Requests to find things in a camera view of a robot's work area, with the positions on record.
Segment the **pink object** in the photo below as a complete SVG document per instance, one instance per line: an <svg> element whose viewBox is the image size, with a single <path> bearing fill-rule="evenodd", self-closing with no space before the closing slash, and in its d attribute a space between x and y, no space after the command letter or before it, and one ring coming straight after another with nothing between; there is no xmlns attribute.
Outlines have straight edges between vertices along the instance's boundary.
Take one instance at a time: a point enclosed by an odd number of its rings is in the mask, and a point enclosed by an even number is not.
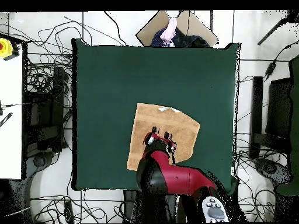
<svg viewBox="0 0 299 224"><path fill-rule="evenodd" d="M168 27L160 36L161 40L163 40L167 44L173 44L171 39L175 36L175 29L176 29L176 18L171 18L169 20Z"/></svg>

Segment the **black cable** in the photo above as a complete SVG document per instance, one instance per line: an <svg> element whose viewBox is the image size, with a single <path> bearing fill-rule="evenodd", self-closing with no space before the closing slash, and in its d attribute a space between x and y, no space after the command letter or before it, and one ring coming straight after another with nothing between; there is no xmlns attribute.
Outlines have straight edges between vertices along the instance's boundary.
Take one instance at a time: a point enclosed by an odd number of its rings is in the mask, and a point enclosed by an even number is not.
<svg viewBox="0 0 299 224"><path fill-rule="evenodd" d="M238 123L241 119L243 119L243 118L245 118L246 116L250 115L251 113L252 113L252 111L251 111L250 113L244 115L243 117L239 118L239 119L237 120L237 123Z"/></svg>
<svg viewBox="0 0 299 224"><path fill-rule="evenodd" d="M277 55L276 58L273 60L273 62L276 61L276 60L278 59L278 56L279 56L285 49L288 49L288 48L290 48L292 45L297 44L297 43L299 43L299 40L297 40L297 41L295 41L294 43L291 43L291 44L285 46L285 47L278 53L278 55Z"/></svg>
<svg viewBox="0 0 299 224"><path fill-rule="evenodd" d="M115 25L117 27L117 32L119 34L119 25L117 25L116 21L110 15L108 15L106 11L104 11L104 13L115 23ZM121 39L120 34L119 34L119 39L127 46L127 43Z"/></svg>
<svg viewBox="0 0 299 224"><path fill-rule="evenodd" d="M190 11L189 11L189 17L188 17L188 29L187 29L186 36L188 35L188 31L189 31L189 19L190 19Z"/></svg>
<svg viewBox="0 0 299 224"><path fill-rule="evenodd" d="M109 36L108 34L103 33L103 32L101 32L101 31L98 31L98 30L94 29L93 27L90 27L90 26L88 26L88 25L86 25L86 24L84 24L84 26L85 26L85 27L88 27L88 28L90 28L90 29L92 29L92 30L94 30L94 31L96 31L96 32L99 32L99 33L101 33L101 34L103 34L103 35L105 35L105 36L108 36L109 38L115 40L115 41L118 42L121 46L123 46L123 44L122 44L121 42L119 42L117 39L115 39L115 38Z"/></svg>

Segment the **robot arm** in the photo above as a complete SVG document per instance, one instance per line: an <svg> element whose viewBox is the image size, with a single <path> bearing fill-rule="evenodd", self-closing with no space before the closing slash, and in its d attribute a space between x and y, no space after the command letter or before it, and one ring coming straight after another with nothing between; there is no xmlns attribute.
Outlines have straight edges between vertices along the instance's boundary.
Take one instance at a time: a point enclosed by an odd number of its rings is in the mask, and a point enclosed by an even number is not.
<svg viewBox="0 0 299 224"><path fill-rule="evenodd" d="M154 127L145 136L144 154L137 169L137 184L151 194L177 194L192 196L201 222L228 222L228 216L216 186L200 169L169 164L175 143L166 132L158 136Z"/></svg>

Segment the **dark cloth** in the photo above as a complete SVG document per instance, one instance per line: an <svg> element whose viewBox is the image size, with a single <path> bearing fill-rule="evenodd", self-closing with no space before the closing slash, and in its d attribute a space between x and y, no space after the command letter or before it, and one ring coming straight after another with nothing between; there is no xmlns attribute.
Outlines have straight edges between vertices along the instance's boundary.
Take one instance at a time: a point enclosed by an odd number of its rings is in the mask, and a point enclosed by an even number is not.
<svg viewBox="0 0 299 224"><path fill-rule="evenodd" d="M152 39L151 47L163 47L164 46L164 42L163 42L163 40L161 40L160 36L166 30L166 28L167 27L164 27L163 29L161 29L160 31L157 31L155 33L155 36Z"/></svg>
<svg viewBox="0 0 299 224"><path fill-rule="evenodd" d="M209 44L200 36L185 36L181 32L176 32L176 35L175 37L173 37L172 42L174 43L175 47L210 47Z"/></svg>

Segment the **white table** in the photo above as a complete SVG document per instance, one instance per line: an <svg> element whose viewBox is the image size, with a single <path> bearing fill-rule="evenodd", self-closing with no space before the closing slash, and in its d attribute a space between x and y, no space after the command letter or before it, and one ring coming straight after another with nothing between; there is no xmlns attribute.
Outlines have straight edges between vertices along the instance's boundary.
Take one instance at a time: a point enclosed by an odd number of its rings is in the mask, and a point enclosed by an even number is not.
<svg viewBox="0 0 299 224"><path fill-rule="evenodd" d="M22 49L20 56L9 61L0 58L1 104L22 103ZM0 127L0 179L21 179L22 165L22 105L3 110L2 121L13 116Z"/></svg>

